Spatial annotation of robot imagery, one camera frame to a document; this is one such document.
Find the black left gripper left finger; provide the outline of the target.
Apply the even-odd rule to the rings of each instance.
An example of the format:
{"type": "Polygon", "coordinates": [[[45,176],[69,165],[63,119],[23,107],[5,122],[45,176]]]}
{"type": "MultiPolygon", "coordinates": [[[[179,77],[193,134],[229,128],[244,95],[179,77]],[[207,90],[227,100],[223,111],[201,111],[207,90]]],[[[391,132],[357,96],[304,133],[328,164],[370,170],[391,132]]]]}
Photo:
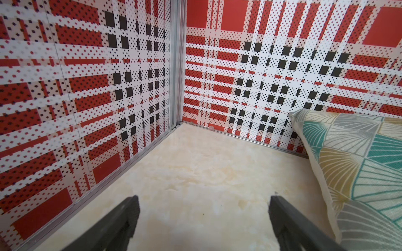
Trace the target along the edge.
{"type": "Polygon", "coordinates": [[[128,197],[64,250],[126,251],[135,234],[139,215],[138,196],[128,197]]]}

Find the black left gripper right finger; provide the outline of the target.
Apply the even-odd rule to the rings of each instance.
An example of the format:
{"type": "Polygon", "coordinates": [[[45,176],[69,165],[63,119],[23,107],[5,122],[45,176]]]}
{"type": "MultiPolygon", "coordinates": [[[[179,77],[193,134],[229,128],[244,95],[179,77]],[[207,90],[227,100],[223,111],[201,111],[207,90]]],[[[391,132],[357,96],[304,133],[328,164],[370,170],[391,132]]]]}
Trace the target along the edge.
{"type": "Polygon", "coordinates": [[[282,251],[344,250],[281,196],[271,197],[268,213],[282,251]]]}

